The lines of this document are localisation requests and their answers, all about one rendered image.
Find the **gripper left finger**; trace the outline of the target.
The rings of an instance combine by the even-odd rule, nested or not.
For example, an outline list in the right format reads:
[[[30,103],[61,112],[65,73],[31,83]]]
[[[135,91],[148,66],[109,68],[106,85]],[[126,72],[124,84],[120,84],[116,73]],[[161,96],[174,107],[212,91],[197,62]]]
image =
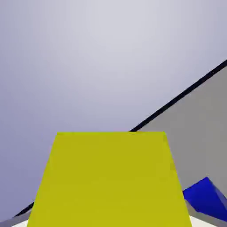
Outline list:
[[[18,224],[15,224],[15,225],[13,225],[11,227],[27,227],[27,224],[28,224],[28,220],[25,220],[23,222],[20,222]]]

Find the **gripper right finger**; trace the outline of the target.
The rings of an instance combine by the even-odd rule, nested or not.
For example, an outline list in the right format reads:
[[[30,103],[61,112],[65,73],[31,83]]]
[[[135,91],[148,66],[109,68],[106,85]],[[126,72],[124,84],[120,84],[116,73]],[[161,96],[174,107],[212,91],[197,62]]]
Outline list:
[[[192,227],[217,227],[216,225],[213,225],[211,223],[205,222],[203,220],[200,220],[196,217],[189,216]]]

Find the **small yellow cube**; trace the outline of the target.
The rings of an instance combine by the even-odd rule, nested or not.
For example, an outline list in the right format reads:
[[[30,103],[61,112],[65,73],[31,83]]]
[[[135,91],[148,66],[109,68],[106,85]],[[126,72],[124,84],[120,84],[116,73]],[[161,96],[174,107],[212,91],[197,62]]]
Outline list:
[[[166,134],[57,133],[27,227],[192,227]]]

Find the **small blue cube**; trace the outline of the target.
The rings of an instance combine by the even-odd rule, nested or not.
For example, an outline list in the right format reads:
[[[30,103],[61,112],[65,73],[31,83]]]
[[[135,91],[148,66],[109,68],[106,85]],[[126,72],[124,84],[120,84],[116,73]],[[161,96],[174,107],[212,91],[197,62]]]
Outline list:
[[[183,195],[196,212],[227,222],[227,197],[208,177],[183,190]]]

